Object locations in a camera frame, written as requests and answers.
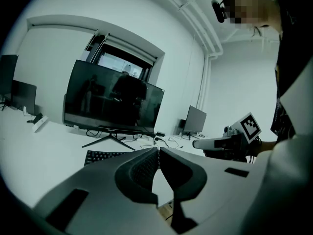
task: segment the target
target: neck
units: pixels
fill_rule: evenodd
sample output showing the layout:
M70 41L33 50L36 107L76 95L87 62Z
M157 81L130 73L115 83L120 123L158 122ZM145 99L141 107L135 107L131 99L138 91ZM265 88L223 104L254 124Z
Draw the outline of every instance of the neck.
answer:
M282 21L280 16L280 7L277 0L268 0L266 3L266 20L264 24L273 27L278 34L282 32Z

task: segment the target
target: black monitor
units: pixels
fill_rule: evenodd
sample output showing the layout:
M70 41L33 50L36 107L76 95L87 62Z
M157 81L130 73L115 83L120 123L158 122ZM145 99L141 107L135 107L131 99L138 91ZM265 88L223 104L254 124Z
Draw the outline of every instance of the black monitor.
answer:
M12 81L17 60L17 55L0 57L0 95L5 96L8 100L11 100Z
M109 68L77 60L64 124L121 134L153 134L164 90Z
M27 113L34 116L36 90L35 85L13 80L11 105L20 110L23 110L25 106Z
M186 123L183 129L183 134L193 134L202 132L206 119L206 113L198 110L190 105Z

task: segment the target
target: white desk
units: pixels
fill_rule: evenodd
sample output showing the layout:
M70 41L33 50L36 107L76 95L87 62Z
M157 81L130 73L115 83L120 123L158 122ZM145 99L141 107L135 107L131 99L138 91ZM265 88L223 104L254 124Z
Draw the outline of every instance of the white desk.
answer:
M13 194L31 208L49 190L83 168L87 150L131 152L113 140L82 148L95 138L87 137L86 131L75 131L50 121L33 133L33 124L26 123L30 119L24 117L22 111L10 108L0 112L0 170ZM201 150L192 147L192 141L173 138L183 146L180 150L204 156ZM170 147L177 146L167 140L168 137L166 142ZM141 145L153 145L153 141L138 140L126 144L140 150ZM166 147L162 141L157 145ZM158 195L159 206L173 199L173 192L160 170L154 177L153 193Z

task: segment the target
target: person's arm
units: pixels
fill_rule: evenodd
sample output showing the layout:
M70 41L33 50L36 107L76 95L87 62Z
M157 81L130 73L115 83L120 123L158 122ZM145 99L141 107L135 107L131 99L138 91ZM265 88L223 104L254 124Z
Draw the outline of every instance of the person's arm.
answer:
M249 154L257 157L263 151L270 151L274 148L276 142L262 142L260 146L255 146L249 150Z

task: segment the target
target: computer monitor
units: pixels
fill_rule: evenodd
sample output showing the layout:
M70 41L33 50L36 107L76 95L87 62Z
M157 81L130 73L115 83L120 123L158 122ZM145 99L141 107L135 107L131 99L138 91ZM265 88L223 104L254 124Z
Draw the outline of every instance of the computer monitor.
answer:
M68 83L64 124L120 134L153 134L164 90L77 60Z
M183 129L183 134L193 134L202 132L206 119L206 113L198 110L190 105L186 123Z
M7 100L11 100L12 81L17 60L17 55L0 57L0 95L5 96Z
M35 85L13 80L11 105L22 111L25 106L28 114L36 115L36 90L37 87Z

